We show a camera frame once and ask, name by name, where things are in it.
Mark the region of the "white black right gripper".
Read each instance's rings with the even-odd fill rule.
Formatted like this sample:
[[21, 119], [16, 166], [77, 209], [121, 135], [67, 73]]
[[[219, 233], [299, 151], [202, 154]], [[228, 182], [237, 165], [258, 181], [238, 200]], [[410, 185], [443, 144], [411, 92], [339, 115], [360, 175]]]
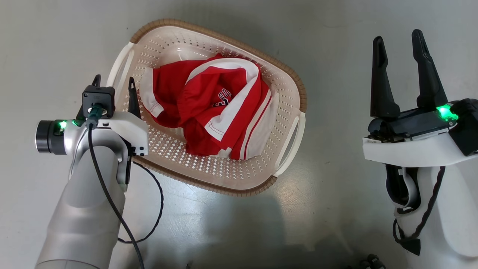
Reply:
[[423, 32], [412, 32], [413, 58], [417, 63], [419, 96], [417, 107], [401, 112], [394, 101], [387, 66], [384, 40], [374, 38], [370, 116], [375, 117], [363, 138], [363, 153], [371, 160], [399, 167], [439, 167], [477, 157], [477, 145], [458, 138], [464, 125], [451, 111], [437, 68], [429, 53]]

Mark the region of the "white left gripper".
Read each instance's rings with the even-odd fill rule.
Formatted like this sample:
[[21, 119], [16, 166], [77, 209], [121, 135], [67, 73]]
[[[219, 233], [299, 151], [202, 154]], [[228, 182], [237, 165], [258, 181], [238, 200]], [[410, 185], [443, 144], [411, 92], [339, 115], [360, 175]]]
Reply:
[[[81, 95], [82, 104], [72, 120], [72, 155], [81, 157], [89, 148], [88, 109], [95, 105], [96, 93], [101, 83], [97, 74]], [[111, 119], [101, 118], [92, 130], [93, 146], [110, 148], [118, 157], [128, 155], [145, 156], [149, 154], [149, 126], [141, 120], [138, 92], [133, 77], [128, 81], [128, 112], [117, 112]]]

